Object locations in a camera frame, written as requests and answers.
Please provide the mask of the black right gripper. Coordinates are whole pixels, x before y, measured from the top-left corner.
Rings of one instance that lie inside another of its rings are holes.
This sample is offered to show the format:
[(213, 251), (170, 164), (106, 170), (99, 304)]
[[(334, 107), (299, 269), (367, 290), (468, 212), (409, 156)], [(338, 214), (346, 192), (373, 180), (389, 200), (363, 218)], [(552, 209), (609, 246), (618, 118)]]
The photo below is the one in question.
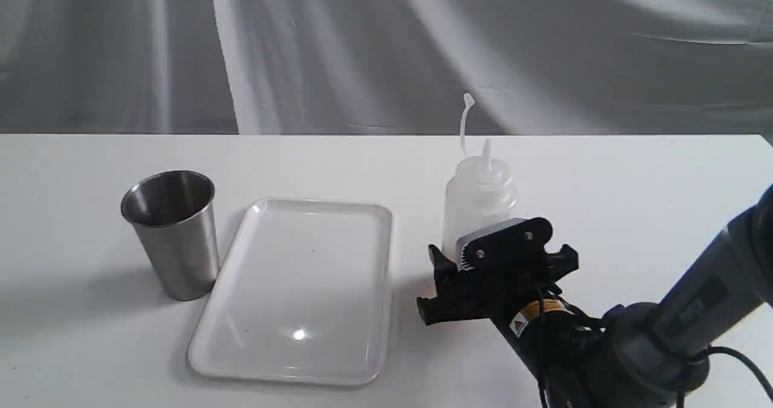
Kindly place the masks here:
[(428, 252), (437, 297), (416, 298), (427, 326), (485, 319), (522, 330), (558, 301), (558, 281), (579, 268), (577, 251), (566, 244), (558, 252), (539, 244), (464, 244), (461, 270), (436, 245)]

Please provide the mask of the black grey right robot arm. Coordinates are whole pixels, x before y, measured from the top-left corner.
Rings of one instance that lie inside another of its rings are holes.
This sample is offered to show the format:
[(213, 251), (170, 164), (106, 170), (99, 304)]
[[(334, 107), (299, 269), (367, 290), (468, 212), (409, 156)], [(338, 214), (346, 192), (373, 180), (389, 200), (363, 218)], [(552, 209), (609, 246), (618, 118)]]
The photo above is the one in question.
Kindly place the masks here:
[(658, 303), (616, 305), (592, 317), (558, 282), (579, 267), (568, 244), (545, 246), (545, 218), (514, 218), (462, 238), (455, 259), (428, 246), (433, 298), (425, 325), (489, 320), (537, 381), (543, 407), (682, 407), (710, 373), (710, 356), (742, 362), (765, 394), (771, 383), (716, 339), (771, 303), (771, 189), (734, 217)]

